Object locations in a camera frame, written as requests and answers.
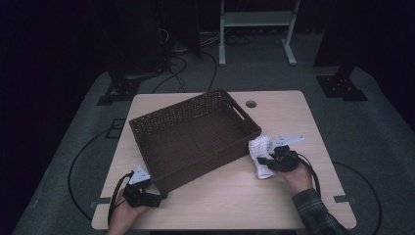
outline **person's right hand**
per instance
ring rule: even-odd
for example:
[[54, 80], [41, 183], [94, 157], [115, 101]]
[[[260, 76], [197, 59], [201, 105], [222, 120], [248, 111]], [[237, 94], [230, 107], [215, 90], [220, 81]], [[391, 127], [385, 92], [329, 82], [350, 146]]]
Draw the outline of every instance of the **person's right hand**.
[[291, 190], [293, 190], [295, 194], [312, 188], [311, 173], [303, 164], [299, 164], [299, 166], [297, 166], [297, 168], [292, 171], [277, 171], [277, 173], [287, 181]]

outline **crumpled white towel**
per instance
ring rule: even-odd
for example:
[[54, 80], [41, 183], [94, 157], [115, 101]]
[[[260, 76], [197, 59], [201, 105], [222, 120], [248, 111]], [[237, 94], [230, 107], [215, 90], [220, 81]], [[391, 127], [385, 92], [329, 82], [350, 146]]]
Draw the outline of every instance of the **crumpled white towel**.
[[268, 158], [272, 160], [272, 157], [269, 156], [268, 149], [272, 147], [271, 139], [266, 135], [260, 135], [254, 140], [251, 140], [248, 144], [250, 149], [251, 158], [253, 158], [256, 166], [256, 176], [260, 179], [269, 178], [275, 175], [275, 172], [268, 168], [266, 164], [260, 164], [257, 160], [258, 157]]

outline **brown wicker basket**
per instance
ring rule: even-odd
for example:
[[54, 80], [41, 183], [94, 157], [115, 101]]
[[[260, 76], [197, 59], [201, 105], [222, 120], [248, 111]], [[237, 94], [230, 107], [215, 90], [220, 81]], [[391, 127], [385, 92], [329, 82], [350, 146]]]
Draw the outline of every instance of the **brown wicker basket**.
[[249, 153], [260, 127], [224, 90], [129, 122], [153, 182], [168, 193]]

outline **wooden table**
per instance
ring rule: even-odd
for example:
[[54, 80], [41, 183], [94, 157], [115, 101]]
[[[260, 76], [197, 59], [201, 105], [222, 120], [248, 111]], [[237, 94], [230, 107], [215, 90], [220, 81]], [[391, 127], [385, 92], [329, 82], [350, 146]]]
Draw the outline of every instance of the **wooden table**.
[[[131, 105], [127, 121], [192, 98], [196, 93], [140, 94]], [[346, 228], [356, 225], [349, 203], [336, 203], [345, 194], [310, 109], [299, 91], [229, 92], [272, 140], [279, 136], [304, 136], [290, 145], [305, 155], [319, 176], [322, 200]], [[248, 108], [247, 101], [255, 101]], [[145, 167], [131, 128], [125, 125], [115, 150], [101, 198], [112, 196], [120, 178], [138, 165]], [[153, 186], [150, 192], [157, 193]], [[158, 209], [151, 209], [133, 225], [146, 230], [298, 229], [303, 228], [288, 185], [279, 177], [258, 179], [250, 156], [211, 171], [172, 191]], [[109, 204], [98, 204], [92, 226], [107, 229]]]

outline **table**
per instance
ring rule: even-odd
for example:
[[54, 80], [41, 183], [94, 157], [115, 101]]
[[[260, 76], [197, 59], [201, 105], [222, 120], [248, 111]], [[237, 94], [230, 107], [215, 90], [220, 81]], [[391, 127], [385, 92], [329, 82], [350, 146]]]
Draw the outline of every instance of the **table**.
[[219, 65], [226, 65], [225, 27], [226, 26], [278, 26], [287, 25], [287, 37], [282, 39], [284, 51], [291, 66], [297, 64], [290, 42], [296, 24], [300, 0], [295, 0], [293, 11], [280, 12], [225, 12], [224, 0], [220, 4]]
[[[330, 213], [346, 228], [356, 224], [348, 202], [336, 203], [345, 194], [331, 163], [304, 96], [299, 91], [229, 92], [275, 140], [282, 136], [304, 136], [290, 147], [305, 155], [319, 176], [322, 200]], [[131, 105], [127, 121], [192, 98], [196, 93], [140, 94]], [[255, 101], [248, 108], [247, 101]], [[138, 165], [145, 166], [127, 124], [115, 150], [101, 198], [112, 196], [120, 178]], [[133, 225], [145, 230], [298, 229], [303, 228], [291, 200], [288, 185], [278, 176], [257, 179], [250, 156], [220, 167], [173, 190], [158, 209], [151, 209]], [[98, 204], [92, 220], [95, 229], [107, 229], [109, 204]]]

